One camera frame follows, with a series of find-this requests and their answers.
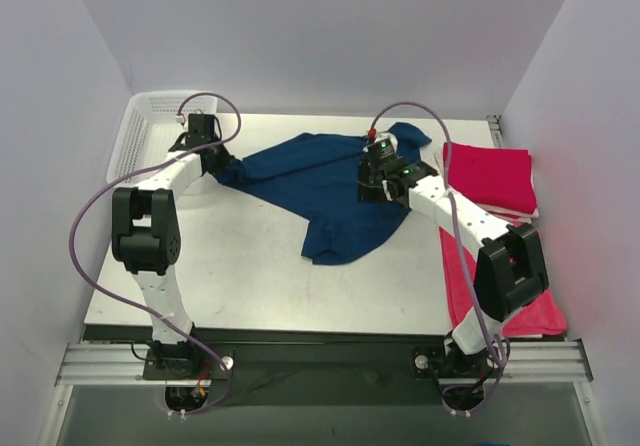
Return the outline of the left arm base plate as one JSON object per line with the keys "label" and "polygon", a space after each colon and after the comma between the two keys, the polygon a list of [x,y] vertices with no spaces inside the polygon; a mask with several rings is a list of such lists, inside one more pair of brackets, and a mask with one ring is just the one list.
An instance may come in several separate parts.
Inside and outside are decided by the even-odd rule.
{"label": "left arm base plate", "polygon": [[142,377],[149,381],[195,381],[197,379],[224,380],[220,364],[206,356],[200,349],[188,350],[186,355],[178,353],[157,358],[149,349],[143,362]]}

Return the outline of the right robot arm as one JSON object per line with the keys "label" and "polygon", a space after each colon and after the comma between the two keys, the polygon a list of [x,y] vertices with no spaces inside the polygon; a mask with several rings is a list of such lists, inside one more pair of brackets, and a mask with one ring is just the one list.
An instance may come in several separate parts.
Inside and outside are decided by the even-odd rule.
{"label": "right robot arm", "polygon": [[443,349],[448,370],[465,374],[486,350],[507,361],[504,326],[544,294],[549,279],[538,231],[499,219],[448,186],[433,168],[400,158],[375,165],[359,161],[358,199],[394,202],[420,213],[454,237],[472,306]]}

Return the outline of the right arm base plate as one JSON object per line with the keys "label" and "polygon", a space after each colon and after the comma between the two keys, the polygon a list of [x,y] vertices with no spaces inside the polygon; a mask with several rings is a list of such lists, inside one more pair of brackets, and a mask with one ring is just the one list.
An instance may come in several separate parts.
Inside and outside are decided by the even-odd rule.
{"label": "right arm base plate", "polygon": [[412,348],[413,374],[420,379],[477,381],[492,378],[497,367],[486,352],[464,355],[457,347],[418,345]]}

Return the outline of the blue t-shirt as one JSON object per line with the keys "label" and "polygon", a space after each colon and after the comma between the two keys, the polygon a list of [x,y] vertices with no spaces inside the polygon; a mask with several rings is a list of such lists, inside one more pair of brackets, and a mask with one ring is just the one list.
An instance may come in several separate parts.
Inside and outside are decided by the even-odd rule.
{"label": "blue t-shirt", "polygon": [[315,265],[348,264],[383,245],[409,210],[397,203],[357,199],[365,139],[302,133],[214,174],[224,186],[308,221],[301,255]]}

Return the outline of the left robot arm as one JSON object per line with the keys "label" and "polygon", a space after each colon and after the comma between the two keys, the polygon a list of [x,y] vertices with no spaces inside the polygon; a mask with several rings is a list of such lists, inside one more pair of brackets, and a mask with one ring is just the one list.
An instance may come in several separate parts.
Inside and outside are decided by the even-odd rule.
{"label": "left robot arm", "polygon": [[219,146],[181,156],[173,151],[168,165],[148,178],[112,193],[112,254],[137,283],[150,310],[150,360],[182,378],[195,375],[201,351],[185,336],[194,322],[184,306],[175,265],[182,240],[176,200],[205,174],[214,175],[233,161]]}

